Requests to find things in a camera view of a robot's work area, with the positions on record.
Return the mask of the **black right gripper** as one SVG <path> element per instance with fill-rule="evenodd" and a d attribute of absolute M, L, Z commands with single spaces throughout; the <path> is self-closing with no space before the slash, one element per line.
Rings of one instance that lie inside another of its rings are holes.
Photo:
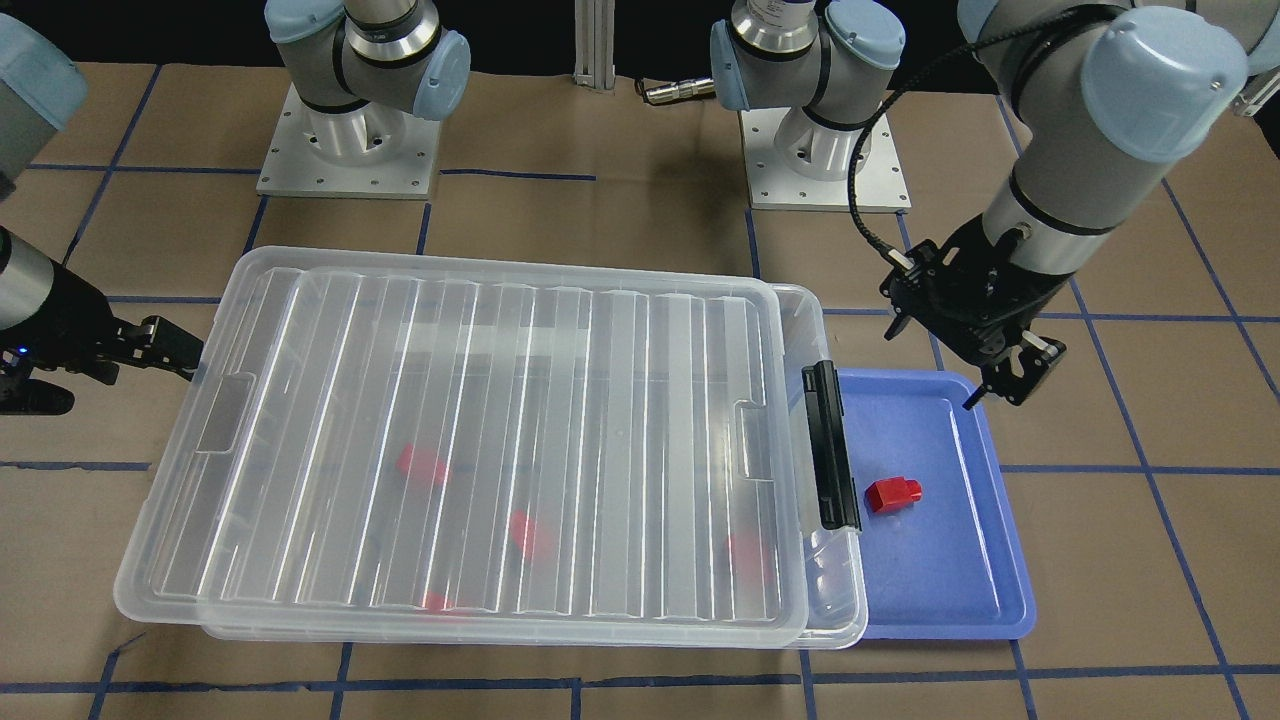
<path fill-rule="evenodd" d="M 122 366 L 170 372 L 192 380 L 202 340 L 159 315 L 134 324 L 114 315 L 106 297 L 52 260 L 3 261 L 3 389 L 5 416 L 58 416 L 72 391 L 36 370 L 116 383 Z"/>

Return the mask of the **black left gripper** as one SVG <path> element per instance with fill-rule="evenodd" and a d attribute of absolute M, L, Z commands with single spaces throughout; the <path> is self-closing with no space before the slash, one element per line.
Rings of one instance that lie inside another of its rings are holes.
<path fill-rule="evenodd" d="M 983 218 L 973 217 L 943 245 L 925 240 L 913 247 L 913 269 L 892 270 L 879 288 L 895 311 L 884 337 L 893 340 L 916 320 L 963 361 L 1000 364 L 1000 397 L 1023 405 L 1068 351 L 1059 340 L 1023 336 L 1068 277 L 1015 265 L 1020 242 L 1018 231 L 991 241 Z M 983 375 L 963 407 L 972 411 L 989 395 L 998 396 L 998 383 Z"/>

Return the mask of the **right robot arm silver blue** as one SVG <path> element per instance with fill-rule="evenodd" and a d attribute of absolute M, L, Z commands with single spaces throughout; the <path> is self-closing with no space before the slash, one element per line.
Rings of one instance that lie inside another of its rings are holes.
<path fill-rule="evenodd" d="M 737 110 L 799 108 L 838 129 L 827 101 L 865 97 L 872 37 L 861 20 L 876 3 L 739 1 L 710 35 L 713 86 Z M 265 18 L 300 96 L 316 117 L 360 114 L 374 105 L 421 120 L 445 119 L 460 104 L 471 53 L 444 29 L 430 1 L 270 1 Z M 12 15 L 3 18 L 3 193 L 84 101 L 76 64 Z M 115 383 L 120 365 L 191 379 L 202 345 L 170 322 L 134 325 L 113 315 L 105 295 L 20 237 L 3 233 L 3 413 L 56 416 L 74 395 L 35 379 L 65 370 Z"/>

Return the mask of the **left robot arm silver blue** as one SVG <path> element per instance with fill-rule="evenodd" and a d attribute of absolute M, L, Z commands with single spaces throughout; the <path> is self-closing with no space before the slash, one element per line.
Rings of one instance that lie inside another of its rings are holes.
<path fill-rule="evenodd" d="M 890 265 L 887 338 L 919 322 L 980 372 L 970 396 L 1023 404 L 1066 347 L 1032 331 L 1050 300 L 1204 141 L 1245 82 L 1277 67 L 1275 1 L 960 1 L 963 44 L 887 90 L 906 33 L 876 1 L 736 1 L 710 28 L 732 111 L 783 108 L 832 137 L 831 177 Z M 876 124 L 948 63 L 974 58 L 1030 131 L 989 206 L 945 243 L 892 249 L 861 217 Z"/>

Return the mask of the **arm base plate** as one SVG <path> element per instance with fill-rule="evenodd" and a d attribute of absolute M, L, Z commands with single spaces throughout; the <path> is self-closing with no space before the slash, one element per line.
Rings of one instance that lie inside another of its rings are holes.
<path fill-rule="evenodd" d="M 888 118 L 858 132 L 818 126 L 800 108 L 740 111 L 739 120 L 753 209 L 847 211 L 850 169 L 860 211 L 911 209 Z"/>
<path fill-rule="evenodd" d="M 428 200 L 442 123 L 369 104 L 325 114 L 285 96 L 256 191 L 269 197 Z"/>

